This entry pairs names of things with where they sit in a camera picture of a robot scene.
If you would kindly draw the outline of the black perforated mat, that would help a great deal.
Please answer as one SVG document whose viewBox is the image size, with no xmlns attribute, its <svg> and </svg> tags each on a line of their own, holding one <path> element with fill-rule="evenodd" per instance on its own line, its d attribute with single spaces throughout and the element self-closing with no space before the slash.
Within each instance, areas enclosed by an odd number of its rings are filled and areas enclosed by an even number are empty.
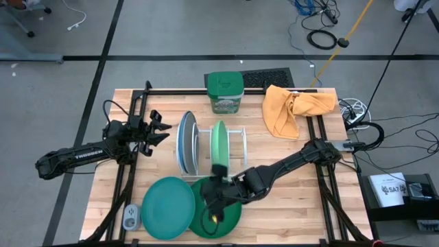
<svg viewBox="0 0 439 247">
<path fill-rule="evenodd" d="M 245 88 L 263 88 L 273 84 L 281 88 L 294 88 L 294 81 L 288 67 L 241 71 Z"/>
</svg>

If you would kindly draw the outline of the white power strip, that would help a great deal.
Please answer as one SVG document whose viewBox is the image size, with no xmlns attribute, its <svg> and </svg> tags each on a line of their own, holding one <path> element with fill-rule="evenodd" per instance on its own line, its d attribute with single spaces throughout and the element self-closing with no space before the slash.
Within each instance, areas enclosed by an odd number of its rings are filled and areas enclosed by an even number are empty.
<svg viewBox="0 0 439 247">
<path fill-rule="evenodd" d="M 344 123 L 350 125 L 361 120 L 371 120 L 370 111 L 367 105 L 356 98 L 338 99 L 340 105 L 340 112 Z"/>
</svg>

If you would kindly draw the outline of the small grey device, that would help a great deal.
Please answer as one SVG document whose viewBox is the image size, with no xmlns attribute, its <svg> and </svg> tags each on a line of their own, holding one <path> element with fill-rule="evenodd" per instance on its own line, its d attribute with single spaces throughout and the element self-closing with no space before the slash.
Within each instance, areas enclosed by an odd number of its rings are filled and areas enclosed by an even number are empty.
<svg viewBox="0 0 439 247">
<path fill-rule="evenodd" d="M 433 197 L 428 191 L 425 191 L 420 183 L 409 183 L 407 191 L 410 200 L 429 201 Z"/>
</svg>

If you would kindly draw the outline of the black metal table frame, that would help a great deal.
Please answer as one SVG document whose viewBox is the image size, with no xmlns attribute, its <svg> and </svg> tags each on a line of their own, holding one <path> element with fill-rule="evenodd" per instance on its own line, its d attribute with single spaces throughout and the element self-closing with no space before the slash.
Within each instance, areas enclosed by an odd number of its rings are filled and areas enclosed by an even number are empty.
<svg viewBox="0 0 439 247">
<path fill-rule="evenodd" d="M 150 185 L 158 179 L 167 176 L 180 177 L 176 160 L 176 132 L 183 114 L 187 111 L 195 115 L 196 121 L 203 128 L 214 126 L 219 120 L 224 121 L 226 126 L 232 129 L 244 127 L 247 134 L 248 167 L 271 165 L 299 151 L 310 139 L 308 127 L 310 121 L 305 117 L 296 118 L 300 126 L 298 140 L 273 137 L 263 121 L 263 98 L 261 89 L 248 89 L 241 100 L 238 113 L 217 115 L 211 110 L 206 89 L 150 89 L 147 95 L 146 117 L 149 118 L 151 110 L 157 110 L 163 116 L 163 122 L 173 125 L 173 128 L 167 130 L 170 136 L 154 148 L 151 157 L 140 155 L 131 202 L 141 204 Z M 338 104 L 331 113 L 323 115 L 321 119 L 327 139 L 347 139 Z M 118 169 L 119 166 L 114 161 L 106 161 L 97 168 L 80 234 L 81 240 L 92 235 L 110 211 Z M 340 201 L 346 214 L 361 233 L 368 238 L 374 238 L 357 173 L 343 164 L 337 164 L 334 173 Z M 277 180 L 267 198 L 244 206 L 236 228 L 225 237 L 205 239 L 188 229 L 174 240 L 160 241 L 151 237 L 143 227 L 137 231 L 123 233 L 121 228 L 123 209 L 120 209 L 114 221 L 112 238 L 122 238 L 125 244 L 131 244 L 133 239 L 138 239 L 139 246 L 146 244 L 154 246 L 215 244 L 221 247 L 239 245 L 253 247 L 261 244 L 316 246 L 320 239 L 328 239 L 330 234 L 322 210 L 317 174 L 316 166 L 308 164 Z"/>
</svg>

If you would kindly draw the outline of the blue plate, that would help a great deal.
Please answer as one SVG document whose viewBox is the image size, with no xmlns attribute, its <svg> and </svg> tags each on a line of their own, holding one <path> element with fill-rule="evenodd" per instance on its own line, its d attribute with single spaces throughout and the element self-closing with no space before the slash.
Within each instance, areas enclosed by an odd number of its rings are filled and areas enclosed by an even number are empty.
<svg viewBox="0 0 439 247">
<path fill-rule="evenodd" d="M 181 141 L 182 141 L 182 132 L 183 132 L 182 127 L 183 127 L 183 124 L 185 122 L 186 116 L 187 116 L 187 112 L 185 112 L 183 114 L 182 119 L 181 119 L 181 121 L 180 121 L 180 123 L 178 125 L 178 129 L 177 129 L 177 136 L 176 136 L 176 159 L 178 161 L 178 165 L 179 165 L 180 171 L 182 173 L 186 173 L 187 174 L 188 171 L 187 171 L 187 169 L 185 167 L 185 164 L 184 164 L 184 161 L 183 161 L 183 158 L 182 158 L 182 150 L 181 150 L 181 147 L 182 147 Z"/>
</svg>

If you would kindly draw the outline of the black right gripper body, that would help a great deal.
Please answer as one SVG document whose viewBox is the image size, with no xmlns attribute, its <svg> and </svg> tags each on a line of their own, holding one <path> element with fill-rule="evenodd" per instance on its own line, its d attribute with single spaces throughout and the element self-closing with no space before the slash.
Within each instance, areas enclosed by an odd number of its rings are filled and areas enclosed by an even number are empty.
<svg viewBox="0 0 439 247">
<path fill-rule="evenodd" d="M 232 177 L 225 180 L 219 176 L 209 176 L 201 184 L 201 197 L 208 207 L 227 207 L 246 202 L 246 183 L 243 178 Z"/>
</svg>

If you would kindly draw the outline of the black side box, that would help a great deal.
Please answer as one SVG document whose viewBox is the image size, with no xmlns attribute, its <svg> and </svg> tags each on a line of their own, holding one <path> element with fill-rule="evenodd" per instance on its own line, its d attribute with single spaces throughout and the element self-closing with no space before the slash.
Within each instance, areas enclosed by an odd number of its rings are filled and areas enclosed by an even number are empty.
<svg viewBox="0 0 439 247">
<path fill-rule="evenodd" d="M 399 206 L 381 208 L 375 198 L 368 177 L 361 178 L 361 191 L 372 227 L 372 234 L 377 237 L 377 222 L 409 222 L 419 233 L 439 234 L 439 195 L 429 174 L 406 175 L 406 183 L 420 183 L 425 191 L 433 197 L 429 201 L 410 200 L 405 196 L 404 203 Z"/>
</svg>

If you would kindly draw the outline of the light green plate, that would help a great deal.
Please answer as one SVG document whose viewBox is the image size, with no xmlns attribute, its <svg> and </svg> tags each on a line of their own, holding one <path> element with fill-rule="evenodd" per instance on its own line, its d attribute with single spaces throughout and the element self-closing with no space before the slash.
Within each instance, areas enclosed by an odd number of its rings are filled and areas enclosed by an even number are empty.
<svg viewBox="0 0 439 247">
<path fill-rule="evenodd" d="M 229 167 L 228 133 L 223 121 L 218 121 L 211 135 L 211 162 Z"/>
</svg>

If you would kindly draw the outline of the orange cloth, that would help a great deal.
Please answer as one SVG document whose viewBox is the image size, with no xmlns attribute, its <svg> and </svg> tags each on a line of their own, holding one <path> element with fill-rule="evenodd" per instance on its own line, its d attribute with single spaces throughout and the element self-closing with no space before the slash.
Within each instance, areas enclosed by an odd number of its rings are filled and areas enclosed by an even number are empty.
<svg viewBox="0 0 439 247">
<path fill-rule="evenodd" d="M 270 85 L 266 91 L 262 113 L 268 132 L 277 138 L 298 139 L 296 116 L 313 117 L 330 113 L 337 97 L 330 93 L 294 93 Z"/>
</svg>

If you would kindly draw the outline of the grey metal beam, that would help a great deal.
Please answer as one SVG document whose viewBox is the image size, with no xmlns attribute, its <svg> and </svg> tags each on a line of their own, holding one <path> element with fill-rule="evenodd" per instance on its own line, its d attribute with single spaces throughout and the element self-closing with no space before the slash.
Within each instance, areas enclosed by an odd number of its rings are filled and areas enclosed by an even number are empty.
<svg viewBox="0 0 439 247">
<path fill-rule="evenodd" d="M 25 61 L 25 62 L 64 62 L 62 54 L 34 53 L 22 45 L 13 35 L 0 27 L 0 43 L 5 45 L 9 53 L 0 52 L 0 61 Z"/>
</svg>

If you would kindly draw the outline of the grey plate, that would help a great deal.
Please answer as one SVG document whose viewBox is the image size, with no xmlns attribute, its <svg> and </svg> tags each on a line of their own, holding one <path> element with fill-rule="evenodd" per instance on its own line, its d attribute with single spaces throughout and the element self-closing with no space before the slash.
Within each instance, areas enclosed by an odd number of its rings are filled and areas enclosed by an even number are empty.
<svg viewBox="0 0 439 247">
<path fill-rule="evenodd" d="M 182 122 L 182 161 L 190 176 L 197 174 L 197 168 L 193 161 L 193 125 L 196 123 L 195 116 L 191 111 L 185 113 Z"/>
</svg>

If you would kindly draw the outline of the white box with label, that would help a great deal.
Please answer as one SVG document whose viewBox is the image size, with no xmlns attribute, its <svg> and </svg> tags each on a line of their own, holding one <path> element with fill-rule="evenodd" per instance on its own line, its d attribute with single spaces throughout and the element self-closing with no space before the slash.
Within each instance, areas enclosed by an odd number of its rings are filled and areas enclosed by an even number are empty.
<svg viewBox="0 0 439 247">
<path fill-rule="evenodd" d="M 405 177 L 401 172 L 368 177 L 375 198 L 381 208 L 399 206 L 408 196 Z"/>
</svg>

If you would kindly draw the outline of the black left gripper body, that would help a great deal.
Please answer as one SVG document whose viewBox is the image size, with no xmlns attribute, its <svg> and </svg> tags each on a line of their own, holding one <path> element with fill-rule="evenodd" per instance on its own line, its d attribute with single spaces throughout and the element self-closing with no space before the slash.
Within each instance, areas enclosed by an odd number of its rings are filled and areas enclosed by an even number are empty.
<svg viewBox="0 0 439 247">
<path fill-rule="evenodd" d="M 128 142 L 144 142 L 151 145 L 151 134 L 154 133 L 153 127 L 144 122 L 143 118 L 139 115 L 129 115 L 128 122 L 126 123 Z"/>
</svg>

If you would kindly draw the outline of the black power strip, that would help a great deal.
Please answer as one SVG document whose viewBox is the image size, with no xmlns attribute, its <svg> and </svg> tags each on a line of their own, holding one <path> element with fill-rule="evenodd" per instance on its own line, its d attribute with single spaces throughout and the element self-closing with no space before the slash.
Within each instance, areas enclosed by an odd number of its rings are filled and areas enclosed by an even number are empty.
<svg viewBox="0 0 439 247">
<path fill-rule="evenodd" d="M 323 8 L 323 13 L 327 16 L 327 18 L 332 22 L 332 24 L 338 24 L 338 19 L 336 17 L 336 12 L 330 9 L 329 7 Z"/>
</svg>

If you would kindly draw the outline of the thin black pole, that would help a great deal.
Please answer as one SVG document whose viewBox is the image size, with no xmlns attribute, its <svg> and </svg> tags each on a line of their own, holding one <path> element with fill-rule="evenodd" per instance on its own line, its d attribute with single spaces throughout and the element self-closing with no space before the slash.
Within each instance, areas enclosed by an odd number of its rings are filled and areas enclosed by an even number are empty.
<svg viewBox="0 0 439 247">
<path fill-rule="evenodd" d="M 399 36 L 399 39 L 397 40 L 396 45 L 394 46 L 394 49 L 392 50 L 391 54 L 389 55 L 389 58 L 387 60 L 387 63 L 385 64 L 384 70 L 383 70 L 383 72 L 382 72 L 382 74 L 381 74 L 381 76 L 380 76 L 380 78 L 379 78 L 379 80 L 374 88 L 374 91 L 372 92 L 372 95 L 370 96 L 370 99 L 368 101 L 367 108 L 366 108 L 367 110 L 372 105 L 373 99 L 374 99 L 375 95 L 377 94 L 377 91 L 378 91 L 378 89 L 379 89 L 379 87 L 380 87 L 380 85 L 385 77 L 385 74 L 388 70 L 388 67 L 390 66 L 390 63 L 392 62 L 392 58 L 394 57 L 397 49 L 399 48 L 399 45 L 400 45 L 400 43 L 401 43 L 401 41 L 402 41 L 402 39 L 403 39 L 407 29 L 408 29 L 410 23 L 412 22 L 414 15 L 417 13 L 417 10 L 420 7 L 422 1 L 423 0 L 418 0 L 416 2 L 416 5 L 409 11 L 409 16 L 405 20 L 405 26 L 403 28 L 403 31 L 401 32 L 401 35 Z"/>
</svg>

